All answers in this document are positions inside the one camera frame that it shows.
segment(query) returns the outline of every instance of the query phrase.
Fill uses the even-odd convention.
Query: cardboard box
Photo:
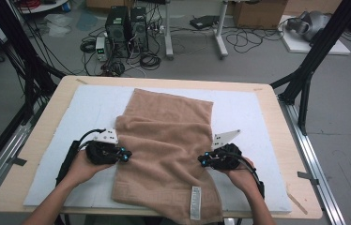
[[[234,22],[237,27],[277,29],[288,0],[262,0],[250,5],[237,3]]]
[[[299,16],[304,11],[320,11],[322,13],[334,13],[342,0],[292,0],[286,6],[284,15]]]
[[[85,0],[88,8],[109,9],[112,6],[127,6],[130,8],[134,0]]]

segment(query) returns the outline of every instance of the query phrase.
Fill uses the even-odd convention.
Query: person's right hand
[[[250,159],[247,157],[245,159],[254,167]],[[258,189],[252,173],[243,164],[239,164],[234,170],[221,170],[220,172],[225,173],[232,183],[243,192]]]

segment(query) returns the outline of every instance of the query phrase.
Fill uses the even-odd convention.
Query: concrete floor
[[[60,10],[50,13],[63,13]],[[83,69],[80,51],[81,40],[88,33],[104,25],[101,13],[88,30],[81,29],[83,18],[91,16],[83,2],[76,1],[70,13],[73,18],[71,32],[65,37],[43,35],[44,42],[53,54],[70,71]],[[35,15],[38,21],[45,13]],[[172,19],[173,25],[191,28],[191,17]],[[226,24],[232,25],[228,18]],[[235,29],[224,29],[224,33]],[[163,36],[157,38],[160,44],[159,57],[162,59],[156,70],[128,70],[122,77],[148,79],[178,79],[198,81],[219,81],[235,83],[273,83],[298,68],[305,53],[289,53],[281,40],[264,42],[246,53],[238,53],[230,43],[225,45],[229,56],[220,60],[216,43],[211,33],[174,32],[175,59],[164,56]],[[351,42],[341,38],[351,51]],[[55,66],[66,72],[57,62]],[[92,57],[87,68],[99,72],[100,62]],[[276,89],[280,94],[284,87]],[[23,104],[23,92],[15,70],[7,60],[0,63],[0,134],[10,119]],[[351,224],[351,54],[348,56],[329,55],[313,76],[307,115],[307,131],[315,153],[321,163],[328,183],[336,198],[346,224]],[[0,224],[18,224],[26,215],[1,214]],[[83,224],[84,216],[72,216],[74,224]],[[328,224],[326,217],[319,220],[278,219],[278,224]],[[243,224],[251,224],[245,219]]]

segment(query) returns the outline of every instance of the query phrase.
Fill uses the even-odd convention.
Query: towel
[[[146,206],[178,224],[222,220],[220,195],[198,156],[212,144],[213,103],[135,89],[116,118],[119,145],[132,152],[118,163],[112,198]],[[191,190],[201,188],[200,220],[191,219]]]

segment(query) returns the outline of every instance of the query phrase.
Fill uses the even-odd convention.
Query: white care label
[[[191,219],[200,220],[202,189],[200,187],[192,187],[191,193]]]

